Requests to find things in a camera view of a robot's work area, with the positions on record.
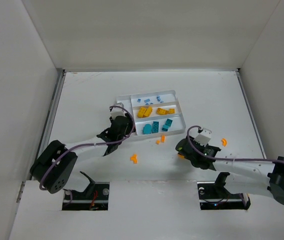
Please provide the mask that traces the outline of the teal rounded duplo block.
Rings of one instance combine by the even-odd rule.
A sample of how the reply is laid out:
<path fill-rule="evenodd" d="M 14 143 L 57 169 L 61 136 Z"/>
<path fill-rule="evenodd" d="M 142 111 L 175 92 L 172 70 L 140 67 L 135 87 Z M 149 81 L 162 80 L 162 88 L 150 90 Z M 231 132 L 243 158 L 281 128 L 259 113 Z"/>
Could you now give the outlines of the teal rounded duplo block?
<path fill-rule="evenodd" d="M 148 123 L 145 124 L 142 132 L 143 132 L 144 135 L 151 134 L 152 133 L 152 125 L 148 124 Z"/>

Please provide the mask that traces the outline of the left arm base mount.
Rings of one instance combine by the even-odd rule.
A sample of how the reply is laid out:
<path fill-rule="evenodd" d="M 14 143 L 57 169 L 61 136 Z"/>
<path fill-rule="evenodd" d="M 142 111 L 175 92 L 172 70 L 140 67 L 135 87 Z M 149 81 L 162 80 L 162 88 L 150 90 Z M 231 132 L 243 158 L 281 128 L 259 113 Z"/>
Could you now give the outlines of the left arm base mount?
<path fill-rule="evenodd" d="M 67 189 L 64 192 L 63 211 L 107 211 L 109 208 L 110 182 L 96 182 L 85 172 L 85 189 Z"/>

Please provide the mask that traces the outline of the yellow long duplo brick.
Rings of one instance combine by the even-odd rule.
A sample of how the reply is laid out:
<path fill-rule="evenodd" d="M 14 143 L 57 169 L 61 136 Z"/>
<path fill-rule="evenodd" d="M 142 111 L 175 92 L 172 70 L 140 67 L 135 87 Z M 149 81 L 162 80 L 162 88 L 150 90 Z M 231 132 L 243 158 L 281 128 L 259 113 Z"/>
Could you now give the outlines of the yellow long duplo brick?
<path fill-rule="evenodd" d="M 169 114 L 169 111 L 168 110 L 166 110 L 166 109 L 164 109 L 164 108 L 157 108 L 157 110 L 156 110 L 156 114 L 158 114 L 158 115 L 168 115 Z"/>

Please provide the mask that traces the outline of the orange narrow lego brick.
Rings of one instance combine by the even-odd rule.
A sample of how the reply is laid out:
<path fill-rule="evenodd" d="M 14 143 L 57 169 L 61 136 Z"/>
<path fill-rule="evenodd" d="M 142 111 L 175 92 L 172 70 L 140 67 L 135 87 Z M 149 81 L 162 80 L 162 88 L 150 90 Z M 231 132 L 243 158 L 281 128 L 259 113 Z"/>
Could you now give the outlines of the orange narrow lego brick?
<path fill-rule="evenodd" d="M 161 142 L 164 143 L 166 140 L 166 137 L 164 135 L 161 136 Z"/>

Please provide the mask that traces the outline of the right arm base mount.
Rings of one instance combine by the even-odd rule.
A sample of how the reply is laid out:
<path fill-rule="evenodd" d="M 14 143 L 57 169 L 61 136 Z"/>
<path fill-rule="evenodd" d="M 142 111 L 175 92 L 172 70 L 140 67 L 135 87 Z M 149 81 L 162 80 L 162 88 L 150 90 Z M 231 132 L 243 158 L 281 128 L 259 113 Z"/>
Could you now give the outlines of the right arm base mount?
<path fill-rule="evenodd" d="M 245 210 L 251 206 L 250 197 L 244 193 L 230 193 L 226 180 L 230 173 L 221 172 L 215 181 L 198 181 L 199 206 L 202 211 Z"/>

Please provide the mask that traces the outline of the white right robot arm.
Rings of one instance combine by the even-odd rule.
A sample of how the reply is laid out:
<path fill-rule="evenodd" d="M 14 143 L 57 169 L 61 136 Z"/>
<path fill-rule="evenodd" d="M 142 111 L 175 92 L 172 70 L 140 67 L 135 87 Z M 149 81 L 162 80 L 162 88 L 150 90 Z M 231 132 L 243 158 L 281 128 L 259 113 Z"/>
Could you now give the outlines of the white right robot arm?
<path fill-rule="evenodd" d="M 193 167 L 218 172 L 214 187 L 221 195 L 261 195 L 284 205 L 284 157 L 276 160 L 216 158 L 221 151 L 219 147 L 200 145 L 193 137 L 179 141 L 175 150 Z"/>

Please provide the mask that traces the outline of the yellow small duplo brick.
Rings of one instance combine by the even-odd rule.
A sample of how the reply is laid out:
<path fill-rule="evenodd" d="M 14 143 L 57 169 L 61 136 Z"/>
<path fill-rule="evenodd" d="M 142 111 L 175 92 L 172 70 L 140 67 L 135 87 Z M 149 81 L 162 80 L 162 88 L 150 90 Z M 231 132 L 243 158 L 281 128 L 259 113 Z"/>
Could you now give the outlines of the yellow small duplo brick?
<path fill-rule="evenodd" d="M 168 110 L 168 113 L 169 113 L 169 114 L 175 114 L 175 113 L 176 113 L 176 111 L 175 111 L 175 109 L 174 109 L 174 108 L 170 108 L 170 109 Z"/>

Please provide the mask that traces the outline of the teal long duplo brick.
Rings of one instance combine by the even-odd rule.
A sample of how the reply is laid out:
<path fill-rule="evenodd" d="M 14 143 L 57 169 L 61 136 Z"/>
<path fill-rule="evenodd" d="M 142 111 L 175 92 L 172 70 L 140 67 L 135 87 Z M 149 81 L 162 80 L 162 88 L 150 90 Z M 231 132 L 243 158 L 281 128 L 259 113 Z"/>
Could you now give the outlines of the teal long duplo brick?
<path fill-rule="evenodd" d="M 158 122 L 158 121 L 153 121 L 153 123 L 152 123 L 152 128 L 151 128 L 151 132 L 152 132 L 153 134 L 159 132 L 159 122 Z"/>

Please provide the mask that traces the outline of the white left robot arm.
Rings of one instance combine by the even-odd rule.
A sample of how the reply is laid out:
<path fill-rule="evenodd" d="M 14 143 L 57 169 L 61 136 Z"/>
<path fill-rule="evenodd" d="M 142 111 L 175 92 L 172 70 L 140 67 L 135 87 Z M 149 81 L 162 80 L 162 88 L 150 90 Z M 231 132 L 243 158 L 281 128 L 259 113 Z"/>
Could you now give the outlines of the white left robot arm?
<path fill-rule="evenodd" d="M 29 170 L 39 188 L 50 194 L 59 192 L 67 185 L 76 162 L 110 155 L 135 131 L 129 113 L 111 118 L 110 122 L 110 127 L 82 143 L 66 146 L 59 140 L 52 141 Z"/>

